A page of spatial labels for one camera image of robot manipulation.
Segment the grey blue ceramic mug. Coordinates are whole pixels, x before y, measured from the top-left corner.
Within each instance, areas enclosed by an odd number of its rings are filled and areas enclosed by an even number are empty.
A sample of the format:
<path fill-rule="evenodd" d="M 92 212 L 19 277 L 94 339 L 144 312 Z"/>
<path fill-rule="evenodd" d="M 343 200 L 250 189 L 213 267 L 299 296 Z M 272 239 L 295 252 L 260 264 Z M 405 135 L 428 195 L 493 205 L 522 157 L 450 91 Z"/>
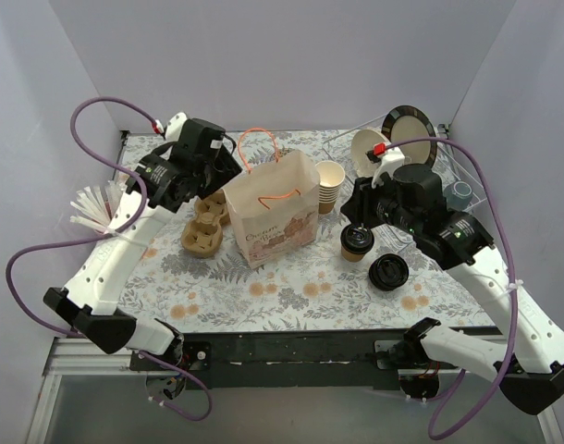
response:
<path fill-rule="evenodd" d="M 443 194 L 447 207 L 456 211 L 465 211 L 473 197 L 471 185 L 463 180 L 447 185 Z"/>

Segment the brown paper coffee cup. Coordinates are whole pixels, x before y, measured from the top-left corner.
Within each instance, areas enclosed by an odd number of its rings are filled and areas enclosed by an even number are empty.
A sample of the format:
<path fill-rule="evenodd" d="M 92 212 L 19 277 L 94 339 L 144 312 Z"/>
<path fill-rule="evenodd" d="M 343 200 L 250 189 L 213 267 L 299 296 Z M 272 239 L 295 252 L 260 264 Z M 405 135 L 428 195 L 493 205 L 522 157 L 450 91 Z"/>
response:
<path fill-rule="evenodd" d="M 341 255 L 342 257 L 352 263 L 357 263 L 362 260 L 362 258 L 370 252 L 369 249 L 351 249 L 348 247 L 341 247 Z"/>

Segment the stack of cardboard cup carriers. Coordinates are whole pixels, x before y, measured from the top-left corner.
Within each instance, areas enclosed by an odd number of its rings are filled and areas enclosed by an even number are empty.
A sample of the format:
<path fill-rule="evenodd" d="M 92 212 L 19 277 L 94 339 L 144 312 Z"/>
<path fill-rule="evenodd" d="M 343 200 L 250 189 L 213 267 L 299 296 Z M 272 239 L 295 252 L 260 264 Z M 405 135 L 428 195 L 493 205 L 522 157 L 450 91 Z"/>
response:
<path fill-rule="evenodd" d="M 224 235 L 223 228 L 230 223 L 227 199 L 223 190 L 194 203 L 195 216 L 185 226 L 180 243 L 190 255 L 198 258 L 215 256 Z"/>

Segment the floral patterned table mat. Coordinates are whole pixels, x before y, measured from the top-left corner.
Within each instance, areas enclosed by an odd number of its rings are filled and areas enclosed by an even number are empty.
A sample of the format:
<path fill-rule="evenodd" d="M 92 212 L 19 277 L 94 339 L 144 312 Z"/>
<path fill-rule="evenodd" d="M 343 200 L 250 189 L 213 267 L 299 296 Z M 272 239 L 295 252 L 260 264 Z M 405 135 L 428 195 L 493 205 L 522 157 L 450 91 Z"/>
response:
<path fill-rule="evenodd" d="M 346 220 L 333 210 L 320 217 L 314 242 L 251 269 L 231 228 L 215 256 L 189 255 L 180 237 L 193 213 L 182 205 L 151 241 L 122 290 L 122 310 L 188 333 L 406 328 L 427 316 L 451 327 L 490 324 L 473 297 L 394 228 L 377 228 L 373 249 L 351 263 L 340 253 Z M 371 263 L 386 253 L 401 256 L 410 270 L 392 291 L 368 278 Z"/>

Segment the stack of paper cups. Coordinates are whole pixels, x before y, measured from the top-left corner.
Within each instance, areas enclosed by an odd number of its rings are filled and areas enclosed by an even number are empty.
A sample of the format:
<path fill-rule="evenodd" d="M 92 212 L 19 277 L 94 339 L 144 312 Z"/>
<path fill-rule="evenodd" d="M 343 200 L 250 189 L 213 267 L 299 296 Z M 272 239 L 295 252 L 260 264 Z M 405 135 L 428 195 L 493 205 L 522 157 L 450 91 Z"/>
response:
<path fill-rule="evenodd" d="M 346 174 L 341 164 L 331 160 L 319 162 L 315 167 L 320 175 L 319 214 L 326 215 L 335 206 Z"/>

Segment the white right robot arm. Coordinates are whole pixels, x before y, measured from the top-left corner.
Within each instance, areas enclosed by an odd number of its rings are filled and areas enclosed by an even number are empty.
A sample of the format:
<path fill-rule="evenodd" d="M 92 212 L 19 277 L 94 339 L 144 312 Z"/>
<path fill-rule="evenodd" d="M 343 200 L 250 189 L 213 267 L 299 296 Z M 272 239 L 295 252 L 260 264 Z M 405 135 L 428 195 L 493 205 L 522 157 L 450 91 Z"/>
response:
<path fill-rule="evenodd" d="M 368 253 L 372 229 L 381 225 L 412 236 L 415 246 L 458 281 L 500 332 L 505 347 L 470 337 L 425 318 L 408 329 L 398 350 L 415 367 L 432 361 L 452 364 L 498 387 L 519 410 L 537 415 L 564 394 L 564 331 L 518 281 L 511 261 L 471 214 L 447 205 L 441 178 L 427 165 L 401 166 L 381 182 L 358 178 L 340 212 L 349 220 L 341 233 L 344 252 Z"/>

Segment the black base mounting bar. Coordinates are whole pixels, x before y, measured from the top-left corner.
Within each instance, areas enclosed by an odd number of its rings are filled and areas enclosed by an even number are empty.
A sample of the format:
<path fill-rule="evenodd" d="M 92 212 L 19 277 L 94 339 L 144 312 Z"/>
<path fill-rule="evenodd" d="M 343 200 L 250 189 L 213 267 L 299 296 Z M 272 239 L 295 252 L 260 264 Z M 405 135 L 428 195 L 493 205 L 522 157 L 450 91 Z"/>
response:
<path fill-rule="evenodd" d="M 397 389 L 398 373 L 432 376 L 450 364 L 406 355 L 403 329 L 292 330 L 188 335 L 173 364 L 209 389 Z"/>

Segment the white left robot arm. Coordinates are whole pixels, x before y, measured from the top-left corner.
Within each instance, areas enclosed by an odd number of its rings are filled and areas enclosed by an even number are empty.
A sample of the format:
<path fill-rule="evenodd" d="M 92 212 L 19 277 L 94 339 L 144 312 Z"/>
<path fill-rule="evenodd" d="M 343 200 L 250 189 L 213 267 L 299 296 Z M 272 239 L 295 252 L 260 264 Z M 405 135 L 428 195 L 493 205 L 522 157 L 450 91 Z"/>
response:
<path fill-rule="evenodd" d="M 122 348 L 151 354 L 162 369 L 183 357 L 178 332 L 158 320 L 119 309 L 120 294 L 150 241 L 184 203 L 205 198 L 235 178 L 241 167 L 225 147 L 222 127 L 184 114 L 167 125 L 166 143 L 145 155 L 128 179 L 108 239 L 93 248 L 63 288 L 51 288 L 44 303 L 103 352 Z"/>

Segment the stack of black lids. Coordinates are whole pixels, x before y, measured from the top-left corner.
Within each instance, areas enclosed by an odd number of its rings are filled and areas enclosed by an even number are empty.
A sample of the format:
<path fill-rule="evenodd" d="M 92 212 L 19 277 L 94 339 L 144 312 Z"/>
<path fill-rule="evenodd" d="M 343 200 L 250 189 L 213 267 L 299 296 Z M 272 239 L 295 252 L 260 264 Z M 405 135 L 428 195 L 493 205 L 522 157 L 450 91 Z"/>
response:
<path fill-rule="evenodd" d="M 375 259 L 368 271 L 371 283 L 382 291 L 392 291 L 403 286 L 409 279 L 410 270 L 399 255 L 386 253 Z"/>

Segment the dark rimmed ceramic plate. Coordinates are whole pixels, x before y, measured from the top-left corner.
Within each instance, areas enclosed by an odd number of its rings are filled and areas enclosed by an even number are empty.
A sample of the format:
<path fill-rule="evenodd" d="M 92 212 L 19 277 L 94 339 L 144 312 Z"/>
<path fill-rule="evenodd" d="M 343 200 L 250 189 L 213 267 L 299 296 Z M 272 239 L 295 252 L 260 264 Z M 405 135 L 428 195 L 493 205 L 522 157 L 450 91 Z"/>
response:
<path fill-rule="evenodd" d="M 435 129 L 420 109 L 411 105 L 399 105 L 385 117 L 381 132 L 391 142 L 403 142 L 419 138 L 435 138 Z M 437 142 L 413 142 L 399 147 L 407 164 L 425 164 L 432 167 L 437 156 Z"/>

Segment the beige paper takeout bag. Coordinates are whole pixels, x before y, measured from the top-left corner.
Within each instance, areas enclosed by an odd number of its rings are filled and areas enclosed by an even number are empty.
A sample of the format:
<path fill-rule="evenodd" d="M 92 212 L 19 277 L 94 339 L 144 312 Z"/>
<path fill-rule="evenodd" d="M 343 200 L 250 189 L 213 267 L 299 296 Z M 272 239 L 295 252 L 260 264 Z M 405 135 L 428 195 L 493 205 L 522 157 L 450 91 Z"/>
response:
<path fill-rule="evenodd" d="M 243 153 L 244 139 L 262 132 L 272 141 L 274 160 L 252 166 Z M 255 269 L 316 239 L 320 174 L 301 150 L 282 156 L 274 134 L 244 131 L 237 152 L 246 171 L 223 187 L 237 245 Z"/>

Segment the cream ceramic plate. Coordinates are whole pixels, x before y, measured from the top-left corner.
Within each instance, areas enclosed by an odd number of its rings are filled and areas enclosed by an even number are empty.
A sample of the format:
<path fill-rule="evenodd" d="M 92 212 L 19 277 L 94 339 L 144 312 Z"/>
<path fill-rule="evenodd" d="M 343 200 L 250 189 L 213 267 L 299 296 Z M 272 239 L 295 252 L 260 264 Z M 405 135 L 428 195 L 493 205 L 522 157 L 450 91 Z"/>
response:
<path fill-rule="evenodd" d="M 371 177 L 380 165 L 379 162 L 375 163 L 367 156 L 367 153 L 372 151 L 378 143 L 390 144 L 390 140 L 378 129 L 360 129 L 354 134 L 350 155 L 359 177 Z"/>

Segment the black plastic cup lid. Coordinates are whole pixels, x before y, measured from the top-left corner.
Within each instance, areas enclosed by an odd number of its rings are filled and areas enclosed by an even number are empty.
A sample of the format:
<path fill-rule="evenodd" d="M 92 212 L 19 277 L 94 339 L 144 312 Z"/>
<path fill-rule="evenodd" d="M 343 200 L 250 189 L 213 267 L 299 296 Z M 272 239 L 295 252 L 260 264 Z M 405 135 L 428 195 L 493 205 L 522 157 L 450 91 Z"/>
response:
<path fill-rule="evenodd" d="M 341 231 L 340 243 L 348 253 L 364 255 L 374 246 L 374 234 L 364 225 L 349 224 Z"/>

